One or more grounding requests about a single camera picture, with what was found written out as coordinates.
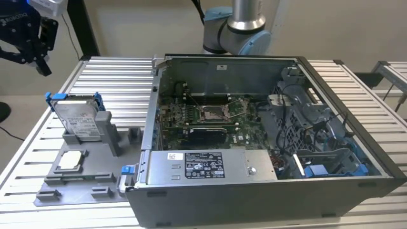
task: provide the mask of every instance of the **barcode sticker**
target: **barcode sticker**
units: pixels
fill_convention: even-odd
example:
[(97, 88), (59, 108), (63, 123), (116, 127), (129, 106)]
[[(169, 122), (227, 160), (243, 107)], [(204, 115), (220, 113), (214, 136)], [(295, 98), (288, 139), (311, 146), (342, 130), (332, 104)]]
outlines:
[(168, 160), (184, 160), (184, 154), (181, 153), (168, 153)]

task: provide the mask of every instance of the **motherboard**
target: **motherboard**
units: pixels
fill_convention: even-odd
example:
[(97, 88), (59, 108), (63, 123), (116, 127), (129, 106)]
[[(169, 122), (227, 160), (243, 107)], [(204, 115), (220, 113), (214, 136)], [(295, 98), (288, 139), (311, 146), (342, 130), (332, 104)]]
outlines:
[(255, 101), (244, 95), (164, 97), (163, 149), (270, 149)]

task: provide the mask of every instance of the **power supply label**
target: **power supply label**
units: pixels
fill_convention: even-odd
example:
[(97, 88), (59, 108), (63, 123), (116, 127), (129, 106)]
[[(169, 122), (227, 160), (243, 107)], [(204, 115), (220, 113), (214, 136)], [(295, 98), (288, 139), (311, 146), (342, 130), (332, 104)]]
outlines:
[(185, 178), (224, 178), (222, 153), (185, 153)]

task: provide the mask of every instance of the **wire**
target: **wire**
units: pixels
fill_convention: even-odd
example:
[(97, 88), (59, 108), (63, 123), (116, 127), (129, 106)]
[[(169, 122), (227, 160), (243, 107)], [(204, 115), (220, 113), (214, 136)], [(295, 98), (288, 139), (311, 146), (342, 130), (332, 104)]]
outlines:
[(1, 126), (0, 126), (0, 129), (1, 129), (11, 137), (13, 137), (13, 138), (16, 138), (16, 139), (19, 139), (19, 140), (21, 140), (21, 141), (25, 141), (25, 139), (20, 138), (20, 137), (17, 137), (17, 136), (15, 136), (15, 135), (12, 135), (11, 132), (8, 132), (7, 129), (4, 129)]
[(400, 109), (400, 106), (402, 106), (402, 103), (398, 103), (398, 105), (396, 105), (396, 107), (395, 107), (395, 112), (398, 112), (399, 111), (399, 109)]
[(392, 88), (394, 88), (394, 84), (390, 86), (390, 88), (388, 88), (388, 91), (387, 91), (387, 93), (386, 93), (386, 95), (384, 95), (384, 97), (383, 97), (383, 101), (386, 100), (386, 98), (387, 98), (387, 96), (388, 96), (388, 93), (390, 93), (390, 91), (392, 90)]
[(75, 49), (75, 52), (76, 52), (76, 57), (77, 57), (77, 60), (80, 60), (80, 58), (79, 58), (79, 53), (77, 53), (77, 49), (76, 49), (76, 47), (75, 47), (73, 40), (72, 40), (71, 29), (69, 29), (69, 26), (68, 26), (68, 23), (67, 23), (64, 14), (63, 14), (63, 20), (64, 20), (64, 23), (65, 23), (65, 26), (67, 26), (67, 29), (68, 29), (68, 35), (69, 35), (71, 43), (72, 43), (72, 46), (73, 46), (73, 49)]
[(200, 2), (200, 0), (191, 0), (191, 1), (192, 1), (193, 5), (195, 5), (195, 8), (197, 10), (201, 23), (204, 25), (204, 12), (203, 12), (203, 8), (201, 8), (201, 2)]

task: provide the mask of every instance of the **metal rail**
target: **metal rail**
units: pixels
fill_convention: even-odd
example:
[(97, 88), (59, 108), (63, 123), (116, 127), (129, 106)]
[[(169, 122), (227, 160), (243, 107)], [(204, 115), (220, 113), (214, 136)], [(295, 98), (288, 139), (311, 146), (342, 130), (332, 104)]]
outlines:
[[(407, 127), (378, 96), (344, 65), (311, 61), (339, 98), (400, 169), (407, 173)], [(149, 102), (152, 59), (95, 57), (80, 62), (60, 92), (104, 94), (112, 122), (120, 127), (144, 126)], [(36, 207), (32, 202), (43, 178), (63, 144), (63, 126), (47, 109), (0, 181), (0, 228), (140, 228), (127, 202)], [(336, 228), (395, 229), (407, 225), (407, 186), (388, 196), (366, 200), (346, 216), (223, 225), (228, 228)], [(195, 227), (200, 229), (220, 226)]]

